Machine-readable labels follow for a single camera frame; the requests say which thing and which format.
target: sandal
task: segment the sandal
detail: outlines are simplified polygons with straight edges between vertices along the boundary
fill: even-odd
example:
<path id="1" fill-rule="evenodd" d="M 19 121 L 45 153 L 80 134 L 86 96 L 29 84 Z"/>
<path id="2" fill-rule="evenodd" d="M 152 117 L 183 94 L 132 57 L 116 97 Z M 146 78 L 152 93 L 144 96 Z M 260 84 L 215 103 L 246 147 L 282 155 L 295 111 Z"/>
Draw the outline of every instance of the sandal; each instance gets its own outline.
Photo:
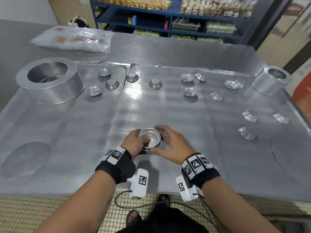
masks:
<path id="1" fill-rule="evenodd" d="M 139 222 L 142 222 L 142 217 L 139 215 L 139 212 L 135 209 L 132 209 L 131 211 L 129 211 L 129 213 L 126 216 L 126 227 L 130 227 L 133 226 Z"/>
<path id="2" fill-rule="evenodd" d="M 169 198 L 169 195 L 168 194 L 161 194 L 159 197 L 158 197 L 158 200 L 157 202 L 159 201 L 166 201 L 168 203 L 160 203 L 160 204 L 157 204 L 157 205 L 166 205 L 167 207 L 171 207 L 171 199 Z"/>

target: black pants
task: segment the black pants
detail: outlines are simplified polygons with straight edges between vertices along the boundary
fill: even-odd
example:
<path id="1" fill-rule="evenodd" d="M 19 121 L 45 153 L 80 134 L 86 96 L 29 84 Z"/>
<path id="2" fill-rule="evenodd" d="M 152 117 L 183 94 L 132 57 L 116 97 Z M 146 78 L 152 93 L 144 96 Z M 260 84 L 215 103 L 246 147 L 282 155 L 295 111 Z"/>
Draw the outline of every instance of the black pants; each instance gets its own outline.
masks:
<path id="1" fill-rule="evenodd" d="M 208 230 L 177 208 L 157 204 L 149 217 L 143 222 L 124 228 L 118 233 L 208 233 Z"/>

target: hand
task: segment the hand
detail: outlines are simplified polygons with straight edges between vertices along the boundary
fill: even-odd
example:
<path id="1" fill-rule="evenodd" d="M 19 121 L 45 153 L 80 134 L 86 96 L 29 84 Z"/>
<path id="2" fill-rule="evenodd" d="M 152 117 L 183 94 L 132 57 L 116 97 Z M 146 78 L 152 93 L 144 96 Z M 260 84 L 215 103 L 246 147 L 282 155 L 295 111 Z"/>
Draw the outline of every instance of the hand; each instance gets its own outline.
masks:
<path id="1" fill-rule="evenodd" d="M 150 141 L 150 136 L 145 135 L 138 137 L 138 133 L 140 131 L 141 129 L 131 131 L 121 145 L 122 148 L 127 149 L 127 151 L 131 154 L 132 160 L 138 155 L 139 152 L 142 151 L 144 144 Z"/>
<path id="2" fill-rule="evenodd" d="M 185 159 L 194 153 L 181 133 L 174 132 L 168 126 L 164 125 L 156 125 L 155 129 L 160 132 L 163 141 L 169 145 L 169 148 L 167 150 L 152 148 L 150 150 L 151 153 L 158 154 L 179 165 L 182 165 Z"/>

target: large metal cylinder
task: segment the large metal cylinder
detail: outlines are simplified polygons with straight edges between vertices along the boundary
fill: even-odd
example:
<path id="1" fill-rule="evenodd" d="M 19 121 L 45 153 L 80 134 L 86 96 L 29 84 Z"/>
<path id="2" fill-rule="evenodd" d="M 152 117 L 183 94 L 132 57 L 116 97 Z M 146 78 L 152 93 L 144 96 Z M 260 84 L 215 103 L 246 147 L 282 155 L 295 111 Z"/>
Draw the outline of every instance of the large metal cylinder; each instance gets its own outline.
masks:
<path id="1" fill-rule="evenodd" d="M 262 94 L 273 96 L 292 80 L 292 75 L 285 70 L 275 66 L 266 66 L 252 82 L 252 86 Z"/>
<path id="2" fill-rule="evenodd" d="M 66 58 L 45 58 L 24 66 L 16 82 L 40 104 L 56 105 L 76 98 L 84 89 L 75 62 Z"/>

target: left hand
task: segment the left hand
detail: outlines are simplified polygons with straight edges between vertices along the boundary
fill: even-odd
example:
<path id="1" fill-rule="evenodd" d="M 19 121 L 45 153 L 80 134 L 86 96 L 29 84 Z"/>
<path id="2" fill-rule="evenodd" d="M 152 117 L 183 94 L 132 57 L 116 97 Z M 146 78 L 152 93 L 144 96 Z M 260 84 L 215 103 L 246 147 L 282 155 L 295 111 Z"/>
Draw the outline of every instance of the left hand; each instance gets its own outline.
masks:
<path id="1" fill-rule="evenodd" d="M 132 160 L 142 151 L 144 144 L 150 141 L 150 136 L 141 136 L 138 137 L 138 133 L 141 129 L 136 129 L 131 131 L 126 138 L 124 139 L 121 147 L 127 149 L 131 154 Z"/>

